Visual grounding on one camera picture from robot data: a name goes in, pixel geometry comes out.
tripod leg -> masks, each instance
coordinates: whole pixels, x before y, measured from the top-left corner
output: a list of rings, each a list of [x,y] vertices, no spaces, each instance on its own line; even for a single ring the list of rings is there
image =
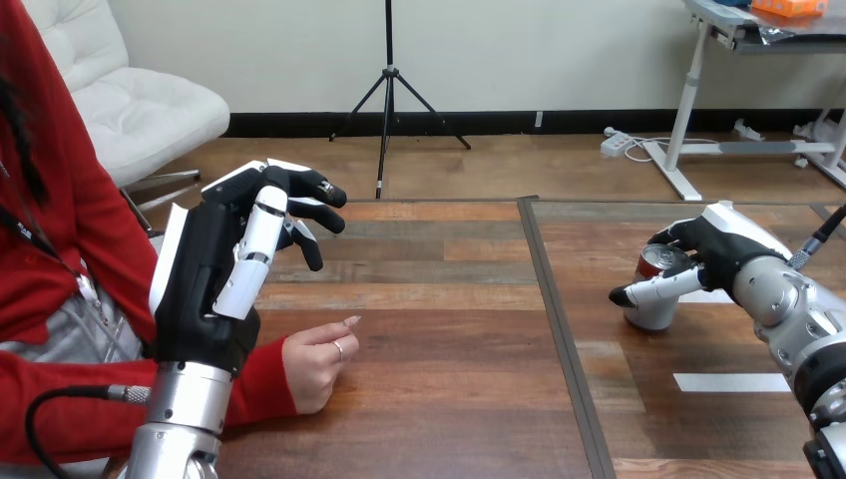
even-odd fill
[[[382,172],[385,169],[385,154],[388,150],[388,126],[391,124],[391,98],[393,98],[394,79],[388,78],[385,91],[385,120],[382,122],[382,148],[379,150],[379,173],[376,175],[376,200],[382,198]]]
[[[383,81],[385,81],[384,75],[379,77],[379,80],[377,80],[376,83],[373,84],[373,87],[370,88],[370,91],[367,92],[367,95],[364,95],[364,98],[362,98],[361,101],[358,102],[358,105],[356,105],[355,108],[352,110],[352,112],[350,112],[349,115],[346,116],[346,120],[344,120],[344,124],[341,129],[338,130],[337,133],[333,133],[332,136],[329,137],[330,142],[334,141],[335,138],[341,136],[341,134],[346,130],[346,127],[349,126],[349,121],[352,120],[352,116],[358,113],[359,110],[361,110],[361,107],[363,107],[364,104],[367,103],[367,100],[370,99],[370,95],[373,95],[373,92],[375,92],[376,89],[379,88],[379,85],[381,85]]]
[[[453,137],[457,138],[457,139],[458,139],[458,141],[459,141],[459,142],[461,142],[461,144],[462,144],[462,145],[464,145],[464,148],[466,148],[466,149],[470,150],[470,144],[469,144],[469,143],[467,143],[467,142],[465,142],[465,141],[464,141],[464,139],[463,139],[463,138],[461,138],[461,136],[456,135],[456,134],[455,134],[455,132],[453,132],[453,131],[452,131],[452,128],[450,128],[450,126],[449,126],[449,124],[447,123],[447,121],[446,121],[446,120],[444,120],[444,117],[442,117],[440,113],[436,112],[436,111],[435,111],[435,109],[434,109],[434,108],[432,108],[432,106],[431,106],[431,105],[429,105],[428,103],[426,103],[426,100],[424,100],[424,99],[423,99],[423,97],[421,97],[421,96],[420,96],[420,94],[419,94],[419,93],[417,93],[417,91],[416,91],[416,90],[414,90],[414,88],[412,88],[412,87],[411,87],[411,85],[409,85],[409,84],[408,84],[408,82],[406,82],[404,78],[402,78],[402,75],[397,74],[397,80],[399,80],[399,81],[400,81],[400,83],[402,83],[403,85],[405,85],[405,88],[407,88],[407,89],[408,89],[408,91],[409,91],[409,92],[411,92],[411,94],[412,94],[412,95],[414,95],[414,98],[416,98],[417,100],[419,100],[419,101],[420,101],[420,103],[422,103],[424,107],[428,108],[430,112],[432,112],[432,113],[433,113],[436,117],[438,117],[438,120],[440,120],[440,121],[441,121],[441,125],[443,125],[443,127],[444,127],[444,131],[445,131],[445,132],[447,132],[448,134],[450,134],[450,135],[452,135]]]
[[[394,125],[398,125],[399,124],[399,118],[397,118],[396,115],[394,115],[394,113],[396,113],[396,110],[394,109],[394,94],[396,93],[393,89],[394,82],[393,82],[392,78],[389,79],[389,81],[391,83],[391,100],[390,100],[391,122],[393,122]]]

dark hair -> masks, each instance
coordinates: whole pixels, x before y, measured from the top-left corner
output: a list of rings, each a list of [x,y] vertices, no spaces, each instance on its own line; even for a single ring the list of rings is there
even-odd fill
[[[12,85],[0,77],[0,115],[5,117],[12,130],[12,138],[15,140],[24,180],[36,202],[43,206],[49,199],[47,187],[35,164],[32,163],[32,144],[26,131],[26,119],[23,111],[15,103],[15,96],[16,92]]]

woman's hand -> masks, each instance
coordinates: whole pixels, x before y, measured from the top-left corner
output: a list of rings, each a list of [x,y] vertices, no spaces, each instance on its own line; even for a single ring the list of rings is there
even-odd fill
[[[358,352],[352,326],[359,319],[361,316],[348,317],[285,340],[282,361],[297,413],[313,414],[326,405],[338,374]]]

red can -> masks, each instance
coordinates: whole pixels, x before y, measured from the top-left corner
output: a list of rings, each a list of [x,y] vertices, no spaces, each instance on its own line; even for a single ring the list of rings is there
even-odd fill
[[[690,257],[681,249],[666,244],[650,244],[640,252],[634,281],[639,282],[658,276],[662,272],[690,263]],[[626,308],[626,319],[640,329],[659,332],[667,329],[675,317],[678,298],[638,304]]]

prosthetic hand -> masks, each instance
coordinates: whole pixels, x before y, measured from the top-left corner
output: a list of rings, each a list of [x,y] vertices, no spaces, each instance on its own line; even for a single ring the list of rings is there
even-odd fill
[[[846,477],[846,301],[788,265],[787,247],[727,205],[708,206],[649,242],[694,250],[692,266],[615,288],[609,298],[633,307],[724,289],[752,317],[808,417],[814,439],[804,452],[814,473]]]
[[[297,244],[322,267],[312,219],[333,233],[343,219],[328,206],[343,190],[309,168],[251,162],[203,189],[203,202],[174,208],[154,275],[150,308],[157,325],[151,391],[117,390],[148,406],[125,477],[215,477],[232,381],[258,336],[253,303],[279,249]]]

